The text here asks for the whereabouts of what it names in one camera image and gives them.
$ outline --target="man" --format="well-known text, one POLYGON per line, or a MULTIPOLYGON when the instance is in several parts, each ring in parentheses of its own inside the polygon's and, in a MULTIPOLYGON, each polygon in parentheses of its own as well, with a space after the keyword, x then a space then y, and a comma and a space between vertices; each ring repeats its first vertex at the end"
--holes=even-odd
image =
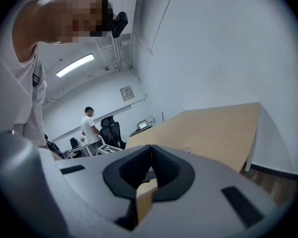
POLYGON ((103 143, 100 138, 100 132, 95 127, 95 123, 93 121, 94 109, 91 107, 85 108, 85 116, 80 122, 81 133, 86 136, 88 142, 97 149, 102 146, 103 143))
POLYGON ((38 43, 102 36, 112 21, 108 0, 19 0, 0 27, 0 131, 13 129, 48 149, 42 126, 46 76, 38 43))

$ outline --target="wooden floor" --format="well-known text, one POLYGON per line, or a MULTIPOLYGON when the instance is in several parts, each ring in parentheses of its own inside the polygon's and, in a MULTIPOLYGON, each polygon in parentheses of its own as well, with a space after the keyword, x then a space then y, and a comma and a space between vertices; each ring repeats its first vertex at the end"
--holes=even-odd
POLYGON ((249 172, 243 170, 240 174, 267 191, 278 205, 298 195, 298 181, 296 180, 281 178, 253 169, 250 169, 249 172))
MULTIPOLYGON (((243 169, 240 174, 267 191, 277 205, 281 205, 298 195, 298 181, 296 180, 281 178, 254 169, 250 169, 249 172, 243 169)), ((151 180, 149 186, 147 183, 146 186, 142 187, 140 185, 138 188, 137 214, 139 222, 144 219, 152 208, 152 193, 156 190, 156 179, 151 180)))

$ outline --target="fluorescent light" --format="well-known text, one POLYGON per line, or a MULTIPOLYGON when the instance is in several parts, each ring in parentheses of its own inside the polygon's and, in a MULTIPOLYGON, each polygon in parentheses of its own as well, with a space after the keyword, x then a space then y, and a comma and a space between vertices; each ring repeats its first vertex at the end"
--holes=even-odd
POLYGON ((89 54, 73 63, 71 63, 69 66, 65 67, 64 69, 62 69, 61 71, 59 71, 58 73, 56 73, 56 76, 58 77, 62 77, 64 76, 66 73, 70 72, 71 70, 81 66, 82 64, 94 60, 94 57, 92 54, 89 54))

